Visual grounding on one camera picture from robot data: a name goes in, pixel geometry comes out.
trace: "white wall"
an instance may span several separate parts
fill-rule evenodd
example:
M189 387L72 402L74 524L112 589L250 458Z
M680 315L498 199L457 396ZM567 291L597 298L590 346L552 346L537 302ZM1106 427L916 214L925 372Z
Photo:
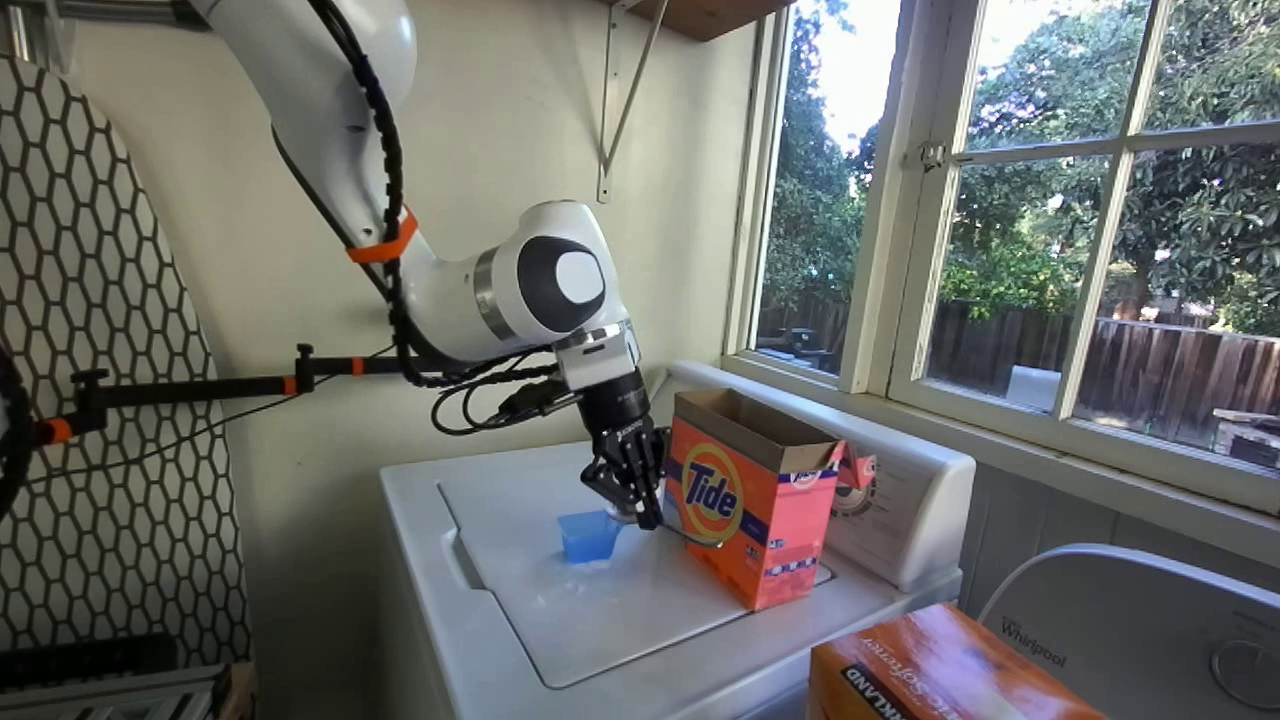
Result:
M407 197L438 251L499 242L531 204L594 199L605 6L411 5L419 74L397 118ZM630 63L645 24L623 29ZM662 35L614 201L596 208L650 369L719 354L751 45L750 28L705 45ZM76 53L76 81L128 142L224 375L285 370L302 341L329 355L388 343L376 295L294 186L218 38L82 23ZM567 411L447 439L430 429L433 397L339 380L232 430L264 716L369 714L380 466L582 437Z
M1036 555L1074 542L1144 550L1280 592L1280 570L1152 525L1094 502L979 465L960 566L960 607L977 616L1010 573Z

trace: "hexagon pattern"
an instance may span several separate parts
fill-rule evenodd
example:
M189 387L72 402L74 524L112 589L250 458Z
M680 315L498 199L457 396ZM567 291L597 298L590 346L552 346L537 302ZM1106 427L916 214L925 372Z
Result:
M0 58L0 342L42 418L70 374L214 377L195 307L110 120L35 65ZM44 450L0 520L0 651L164 632L187 665L247 660L248 609L218 404L113 411Z

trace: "window pane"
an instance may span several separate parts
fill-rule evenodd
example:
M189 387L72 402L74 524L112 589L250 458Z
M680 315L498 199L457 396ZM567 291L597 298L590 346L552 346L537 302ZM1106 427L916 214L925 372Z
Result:
M1280 118L1280 1L1179 0L1147 110L1149 129Z
M969 149L1120 132L1149 0L989 0Z
M1135 158L1075 415L1280 466L1280 146Z
M1052 409L1107 161L961 170L927 375Z
M838 374L899 6L801 0L795 13L755 347Z

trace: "window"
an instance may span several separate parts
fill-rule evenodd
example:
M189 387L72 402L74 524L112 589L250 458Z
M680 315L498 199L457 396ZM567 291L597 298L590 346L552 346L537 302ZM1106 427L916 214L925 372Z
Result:
M1280 510L1280 0L905 0L855 145L828 5L795 12L756 352Z
M899 8L801 0L765 231L754 347L838 374Z

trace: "orange detergent box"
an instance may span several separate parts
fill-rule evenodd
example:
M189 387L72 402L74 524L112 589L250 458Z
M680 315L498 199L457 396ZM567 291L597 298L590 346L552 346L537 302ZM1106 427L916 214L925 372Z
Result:
M813 648L808 720L1102 720L951 605Z
M809 594L845 443L731 389L676 395L663 505L748 610Z

